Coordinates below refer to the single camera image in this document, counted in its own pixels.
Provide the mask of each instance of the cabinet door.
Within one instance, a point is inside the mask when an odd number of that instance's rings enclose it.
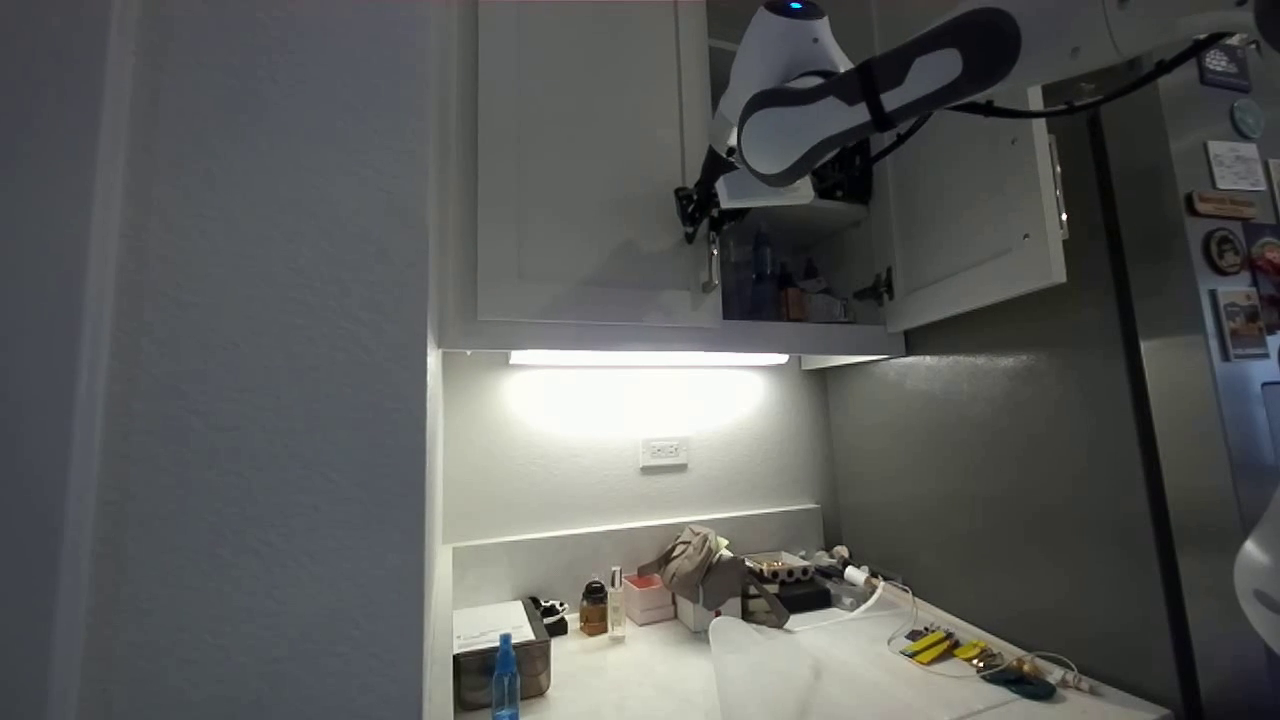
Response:
[[[876,48],[909,38],[952,8],[957,0],[874,0]],[[920,329],[1070,279],[1045,124],[938,110],[881,166],[881,188],[874,212],[893,243],[893,329]]]
[[[703,57],[691,0],[479,0],[479,320],[722,320],[674,203],[703,153]]]

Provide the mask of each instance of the open cabinet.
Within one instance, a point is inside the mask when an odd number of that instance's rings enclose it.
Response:
[[[674,188],[698,175],[722,11],[755,0],[455,4],[445,80],[453,233],[445,347],[755,347],[900,356],[900,332],[1065,279],[1047,130],[934,121],[876,173],[867,221],[820,237],[842,291],[893,272],[857,322],[728,320]],[[930,23],[934,4],[846,0],[849,57]]]

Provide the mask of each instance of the refrigerator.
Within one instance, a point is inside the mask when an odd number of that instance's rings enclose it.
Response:
[[[1277,66],[1233,44],[1088,121],[1188,714],[1280,714],[1233,586],[1280,489]]]

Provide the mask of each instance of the kitchen counter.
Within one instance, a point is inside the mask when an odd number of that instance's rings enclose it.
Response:
[[[521,713],[525,720],[722,720],[722,708],[726,720],[1174,714],[1106,685],[1095,685],[1091,696],[1059,693],[1051,704],[1034,704],[975,680],[975,670],[957,660],[917,667],[895,655],[895,635],[920,619],[1016,651],[924,598],[884,586],[857,613],[799,613],[789,633],[716,619],[707,635],[691,635],[685,622],[628,622],[624,640],[560,635],[551,640],[548,696],[525,699]]]

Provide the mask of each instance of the under-cabinet light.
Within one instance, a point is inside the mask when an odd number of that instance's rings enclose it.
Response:
[[[516,368],[782,368],[786,351],[511,351]]]

